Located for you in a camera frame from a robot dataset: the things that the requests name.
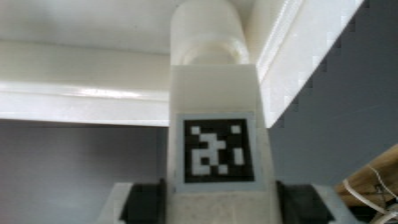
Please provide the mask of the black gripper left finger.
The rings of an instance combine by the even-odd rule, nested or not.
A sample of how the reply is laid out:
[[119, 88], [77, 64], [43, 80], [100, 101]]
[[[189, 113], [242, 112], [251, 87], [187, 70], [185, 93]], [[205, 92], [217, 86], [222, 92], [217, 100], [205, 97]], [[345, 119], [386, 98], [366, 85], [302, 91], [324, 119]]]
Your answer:
[[118, 183], [96, 224], [166, 224], [166, 181]]

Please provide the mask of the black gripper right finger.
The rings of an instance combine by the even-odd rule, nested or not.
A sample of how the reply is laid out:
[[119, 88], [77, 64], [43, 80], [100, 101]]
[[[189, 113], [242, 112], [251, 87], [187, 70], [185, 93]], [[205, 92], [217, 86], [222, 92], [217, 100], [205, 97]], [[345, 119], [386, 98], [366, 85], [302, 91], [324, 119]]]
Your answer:
[[334, 188], [277, 182], [283, 224], [361, 224]]

